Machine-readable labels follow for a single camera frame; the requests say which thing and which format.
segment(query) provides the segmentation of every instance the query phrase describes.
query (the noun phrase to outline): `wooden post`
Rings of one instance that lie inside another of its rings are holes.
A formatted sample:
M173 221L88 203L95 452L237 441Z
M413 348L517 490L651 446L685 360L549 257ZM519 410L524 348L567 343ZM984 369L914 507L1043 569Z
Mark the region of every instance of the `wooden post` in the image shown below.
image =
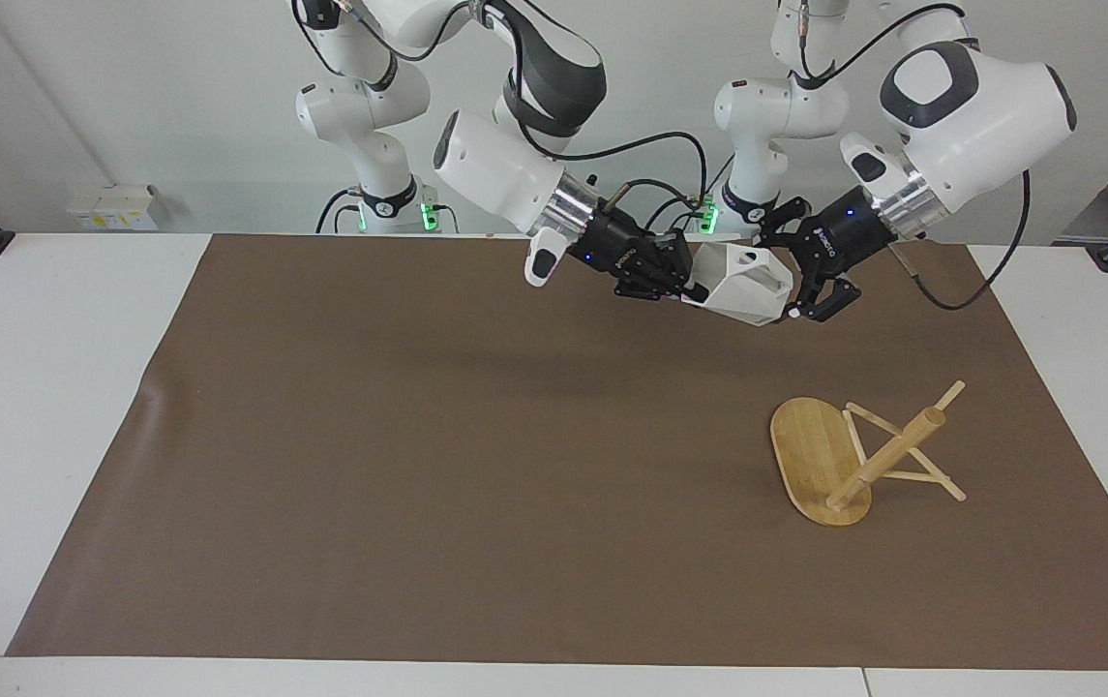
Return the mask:
M833 494L829 496L829 508L833 511L844 510L854 495L884 476L884 472L897 467L897 463L902 462L912 448L919 448L923 441L929 440L931 433L936 433L936 429L943 426L943 410L938 410L937 407L929 407L921 411L920 416L916 416L911 420L911 423L906 424L906 428L902 429L902 433L885 442L884 447L876 450L876 453L871 455L868 462L863 463L858 472L854 472L853 476L842 482L841 486L833 491Z

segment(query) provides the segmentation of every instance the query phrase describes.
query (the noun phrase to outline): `table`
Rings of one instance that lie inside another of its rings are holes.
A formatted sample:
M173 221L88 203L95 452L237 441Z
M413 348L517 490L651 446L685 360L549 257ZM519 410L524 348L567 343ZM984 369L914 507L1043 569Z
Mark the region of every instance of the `table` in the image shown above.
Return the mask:
M208 240L21 235L1 257L0 656ZM986 270L1002 252L973 249ZM996 291L1108 491L1108 275L1078 249L1023 249ZM1108 674L0 658L9 694L189 680L204 694L1108 694Z

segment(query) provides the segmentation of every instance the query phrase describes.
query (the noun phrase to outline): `wooden stand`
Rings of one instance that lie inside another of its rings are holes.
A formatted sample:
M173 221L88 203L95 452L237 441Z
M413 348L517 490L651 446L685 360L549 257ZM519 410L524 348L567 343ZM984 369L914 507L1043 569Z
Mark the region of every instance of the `wooden stand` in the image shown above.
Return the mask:
M964 491L920 450L944 426L944 410L965 387L960 380L902 429L854 402L845 410L807 397L786 402L773 416L771 433L790 500L802 515L825 525L863 520L872 508L872 485L882 478L938 484L965 502ZM893 437L871 458L860 442L855 416ZM906 455L924 471L894 471Z

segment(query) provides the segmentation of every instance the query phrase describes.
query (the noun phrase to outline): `brown leather surface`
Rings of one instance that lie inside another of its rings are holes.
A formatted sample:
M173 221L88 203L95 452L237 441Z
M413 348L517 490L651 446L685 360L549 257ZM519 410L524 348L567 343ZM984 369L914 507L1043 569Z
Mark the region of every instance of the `brown leather surface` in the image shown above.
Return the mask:
M524 252L214 238L9 655L1108 670L1108 498L992 296L878 256L758 330ZM924 450L968 502L791 506L780 402L954 379Z

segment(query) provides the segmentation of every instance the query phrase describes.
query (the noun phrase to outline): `brown mat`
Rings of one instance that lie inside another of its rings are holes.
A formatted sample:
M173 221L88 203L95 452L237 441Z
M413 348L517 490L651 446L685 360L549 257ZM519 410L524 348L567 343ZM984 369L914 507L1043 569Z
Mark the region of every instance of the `brown mat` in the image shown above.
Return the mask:
M882 256L757 330L524 252L214 239L9 655L1108 670L1108 498L992 297ZM904 423L954 379L968 502L793 510L780 402Z

